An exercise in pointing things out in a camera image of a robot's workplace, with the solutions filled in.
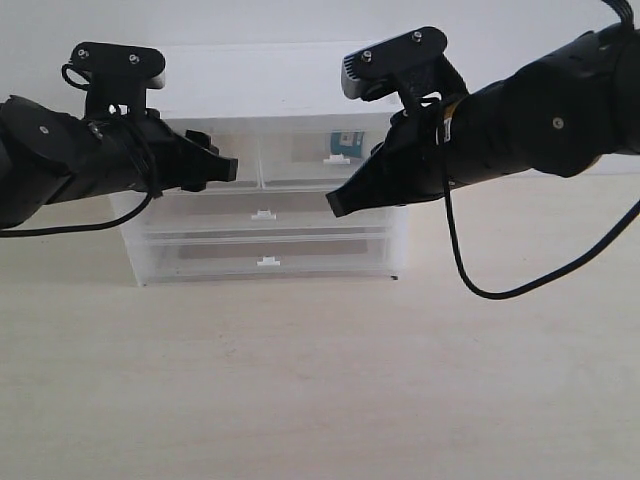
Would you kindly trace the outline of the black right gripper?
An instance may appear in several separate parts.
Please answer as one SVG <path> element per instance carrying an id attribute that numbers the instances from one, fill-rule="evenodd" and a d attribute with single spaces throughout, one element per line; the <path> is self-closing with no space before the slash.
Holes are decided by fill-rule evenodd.
<path id="1" fill-rule="evenodd" d="M 396 114 L 370 158 L 325 198 L 337 218 L 363 210 L 437 201 L 443 185 L 439 120 L 442 102 L 427 99 L 419 117 Z"/>

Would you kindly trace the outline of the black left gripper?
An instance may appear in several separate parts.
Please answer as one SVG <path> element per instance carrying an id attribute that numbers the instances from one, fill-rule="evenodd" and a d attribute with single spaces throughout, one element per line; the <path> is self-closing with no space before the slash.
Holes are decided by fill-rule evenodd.
<path id="1" fill-rule="evenodd" d="M 173 189 L 163 181 L 161 161 L 176 152 L 179 137 L 155 110 L 139 120 L 107 115 L 83 121 L 91 139 L 81 150 L 83 170 L 74 175 L 74 196 L 91 198 L 134 191 L 160 197 Z M 185 138 L 207 150 L 181 167 L 179 188 L 204 191 L 211 182 L 234 182 L 238 159 L 220 156 L 205 132 L 186 130 Z"/>

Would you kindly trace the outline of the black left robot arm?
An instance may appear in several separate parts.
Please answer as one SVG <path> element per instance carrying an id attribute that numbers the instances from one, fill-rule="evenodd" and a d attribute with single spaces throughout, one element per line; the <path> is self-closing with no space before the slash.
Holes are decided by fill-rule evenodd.
<path id="1" fill-rule="evenodd" d="M 147 199 L 233 182 L 238 161 L 209 135 L 179 134 L 157 111 L 76 118 L 12 95 L 1 104 L 1 228 L 42 207 L 127 191 Z"/>

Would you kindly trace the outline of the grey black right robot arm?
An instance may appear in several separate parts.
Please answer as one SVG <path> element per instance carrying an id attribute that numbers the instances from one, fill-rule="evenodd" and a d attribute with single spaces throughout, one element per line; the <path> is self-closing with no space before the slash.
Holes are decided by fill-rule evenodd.
<path id="1" fill-rule="evenodd" d="M 422 27 L 344 58 L 343 92 L 402 107 L 384 139 L 327 195 L 338 217 L 436 201 L 456 189 L 529 170 L 570 178 L 608 154 L 639 151 L 639 32 L 589 31 L 470 91 Z"/>

